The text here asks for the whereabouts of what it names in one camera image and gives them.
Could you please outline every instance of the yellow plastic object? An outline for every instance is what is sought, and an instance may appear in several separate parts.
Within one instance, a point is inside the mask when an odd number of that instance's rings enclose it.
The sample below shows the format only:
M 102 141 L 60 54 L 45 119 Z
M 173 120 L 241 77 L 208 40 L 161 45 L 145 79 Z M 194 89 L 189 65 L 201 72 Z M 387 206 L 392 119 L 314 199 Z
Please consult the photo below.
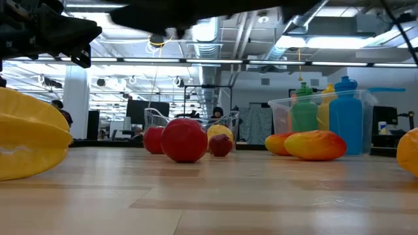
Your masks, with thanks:
M 335 93 L 334 85 L 328 84 L 322 94 Z M 336 95 L 330 95 L 322 98 L 321 105 L 318 106 L 318 128 L 320 131 L 329 131 L 329 103 L 336 98 Z
M 50 104 L 0 88 L 0 181 L 58 165 L 72 142 L 63 115 Z
M 399 140 L 396 160 L 403 169 L 418 177 L 418 128 L 408 131 Z
M 213 125 L 211 127 L 209 127 L 208 131 L 208 143 L 209 140 L 211 139 L 211 137 L 217 135 L 217 134 L 226 134 L 229 139 L 231 140 L 231 142 L 234 142 L 234 134 L 233 132 L 226 126 L 224 125 Z

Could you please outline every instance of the red ball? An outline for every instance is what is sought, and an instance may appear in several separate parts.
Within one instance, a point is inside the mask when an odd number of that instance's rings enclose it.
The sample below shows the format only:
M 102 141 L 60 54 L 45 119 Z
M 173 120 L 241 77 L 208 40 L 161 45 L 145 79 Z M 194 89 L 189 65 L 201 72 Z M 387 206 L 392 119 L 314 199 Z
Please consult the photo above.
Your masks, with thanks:
M 150 127 L 144 134 L 144 147 L 152 154 L 163 154 L 161 148 L 161 133 L 163 127 Z
M 217 134 L 209 140 L 209 150 L 215 157 L 226 156 L 233 148 L 233 142 L 226 134 Z
M 164 128 L 161 147 L 177 163 L 194 163 L 205 154 L 208 136 L 198 121 L 178 118 Z

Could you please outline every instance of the desk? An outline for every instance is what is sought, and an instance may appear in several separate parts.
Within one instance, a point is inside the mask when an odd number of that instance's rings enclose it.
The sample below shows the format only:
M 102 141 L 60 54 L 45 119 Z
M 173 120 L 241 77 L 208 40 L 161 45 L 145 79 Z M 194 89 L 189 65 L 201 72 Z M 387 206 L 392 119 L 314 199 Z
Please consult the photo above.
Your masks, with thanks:
M 418 180 L 387 157 L 267 151 L 176 164 L 140 148 L 71 148 L 0 182 L 2 235 L 418 234 Z

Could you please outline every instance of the green bottle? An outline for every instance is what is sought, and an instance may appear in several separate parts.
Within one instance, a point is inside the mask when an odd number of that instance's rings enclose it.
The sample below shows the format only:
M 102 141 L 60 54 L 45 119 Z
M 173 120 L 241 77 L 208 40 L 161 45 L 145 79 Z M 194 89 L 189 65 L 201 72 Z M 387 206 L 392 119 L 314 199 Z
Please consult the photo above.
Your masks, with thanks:
M 290 109 L 293 132 L 318 130 L 318 105 L 312 103 L 307 95 L 312 95 L 312 89 L 302 82 L 301 88 L 296 90 L 297 102 Z

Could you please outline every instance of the blue bottle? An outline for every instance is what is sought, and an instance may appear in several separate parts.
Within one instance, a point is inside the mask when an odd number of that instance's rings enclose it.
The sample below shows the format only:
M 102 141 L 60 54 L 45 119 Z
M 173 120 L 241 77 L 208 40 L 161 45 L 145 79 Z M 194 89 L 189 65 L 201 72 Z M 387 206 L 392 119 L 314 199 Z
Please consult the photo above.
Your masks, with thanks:
M 362 153 L 362 102 L 354 96 L 357 82 L 348 76 L 334 86 L 338 98 L 329 104 L 329 129 L 343 138 L 347 155 Z

